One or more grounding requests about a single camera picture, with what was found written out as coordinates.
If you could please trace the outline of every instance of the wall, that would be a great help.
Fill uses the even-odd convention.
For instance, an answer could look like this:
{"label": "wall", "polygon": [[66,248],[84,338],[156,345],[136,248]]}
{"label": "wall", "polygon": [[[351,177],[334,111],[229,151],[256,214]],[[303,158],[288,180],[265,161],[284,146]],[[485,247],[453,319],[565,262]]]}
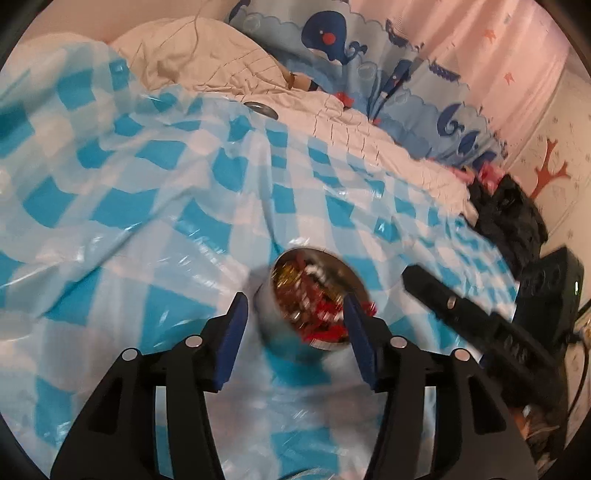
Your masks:
{"label": "wall", "polygon": [[542,253],[566,244],[583,261],[582,303],[591,297],[590,132],[591,80],[573,52],[536,131],[517,159],[505,165],[525,192],[535,195],[549,232]]}
{"label": "wall", "polygon": [[70,31],[111,42],[136,25],[159,18],[199,14],[222,20],[236,0],[53,0],[21,41]]}

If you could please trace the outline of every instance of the wrinkled fabric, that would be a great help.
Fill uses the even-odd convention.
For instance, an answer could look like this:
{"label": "wrinkled fabric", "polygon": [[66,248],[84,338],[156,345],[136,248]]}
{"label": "wrinkled fabric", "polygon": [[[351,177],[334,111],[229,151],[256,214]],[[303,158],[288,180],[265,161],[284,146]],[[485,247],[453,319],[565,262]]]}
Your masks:
{"label": "wrinkled fabric", "polygon": [[478,171],[477,178],[488,194],[493,195],[505,175],[505,170],[492,163],[486,162]]}
{"label": "wrinkled fabric", "polygon": [[178,83],[192,92],[217,92],[242,103],[263,103],[289,127],[387,169],[429,192],[450,213],[476,217],[466,186],[447,169],[432,161],[413,160],[361,112],[345,109],[326,92],[288,90],[275,60],[222,22],[193,17],[148,22],[111,46],[148,90]]}
{"label": "wrinkled fabric", "polygon": [[[0,411],[45,473],[124,349],[200,333],[237,291],[252,304],[285,249],[342,258],[390,329],[424,349],[466,345],[405,293],[409,264],[512,316],[515,283],[490,242],[342,148],[212,93],[149,92],[98,42],[13,72],[0,73]],[[206,397],[225,478],[363,478],[384,396],[352,349],[294,364],[264,348],[257,322],[251,310],[230,381]],[[171,476],[161,393],[156,443]],[[428,395],[426,452],[433,407]]]}
{"label": "wrinkled fabric", "polygon": [[469,186],[470,201],[478,211],[474,230],[493,242],[519,279],[523,269],[539,259],[548,231],[534,202],[509,175],[491,196],[482,183]]}
{"label": "wrinkled fabric", "polygon": [[227,21],[413,158],[477,169],[520,152],[569,51],[534,0],[239,0]]}

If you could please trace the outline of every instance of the screw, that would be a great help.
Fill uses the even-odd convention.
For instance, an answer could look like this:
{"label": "screw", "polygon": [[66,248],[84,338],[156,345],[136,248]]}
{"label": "screw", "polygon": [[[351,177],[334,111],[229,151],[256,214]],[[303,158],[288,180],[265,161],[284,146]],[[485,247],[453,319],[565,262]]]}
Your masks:
{"label": "screw", "polygon": [[138,351],[135,348],[128,348],[121,354],[121,358],[126,362],[134,360],[138,356]]}
{"label": "screw", "polygon": [[190,348],[197,348],[203,343],[203,339],[199,335],[191,335],[185,340],[185,345]]}
{"label": "screw", "polygon": [[408,345],[408,342],[406,338],[396,336],[390,339],[390,345],[392,345],[394,348],[404,348]]}
{"label": "screw", "polygon": [[470,352],[468,350],[464,350],[463,348],[456,350],[453,355],[462,362],[467,362],[471,357]]}

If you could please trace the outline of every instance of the cable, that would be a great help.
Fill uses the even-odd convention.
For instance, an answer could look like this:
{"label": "cable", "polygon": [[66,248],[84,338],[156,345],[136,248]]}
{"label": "cable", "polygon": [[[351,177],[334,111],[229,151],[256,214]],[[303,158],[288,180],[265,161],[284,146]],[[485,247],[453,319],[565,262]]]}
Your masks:
{"label": "cable", "polygon": [[589,369],[589,347],[587,344],[581,340],[580,342],[583,345],[583,354],[584,354],[584,363],[583,363],[583,372],[581,373],[581,381],[579,382],[579,387],[577,389],[577,393],[574,394],[573,402],[570,405],[569,412],[566,414],[566,419],[568,420],[570,414],[573,412],[575,406],[577,406],[577,402],[579,401],[579,397],[583,392],[583,387],[585,385],[585,380],[587,380],[587,370]]}

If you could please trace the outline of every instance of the wrapped candy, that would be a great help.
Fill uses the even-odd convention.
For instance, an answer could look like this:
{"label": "wrapped candy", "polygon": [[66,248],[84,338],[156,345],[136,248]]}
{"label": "wrapped candy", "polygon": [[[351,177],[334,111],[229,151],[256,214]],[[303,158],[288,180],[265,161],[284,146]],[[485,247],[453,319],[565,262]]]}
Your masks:
{"label": "wrapped candy", "polygon": [[[306,263],[301,255],[286,262],[274,275],[277,302],[306,343],[347,342],[343,300],[347,291],[322,265]],[[373,302],[363,302],[369,316],[376,314]]]}

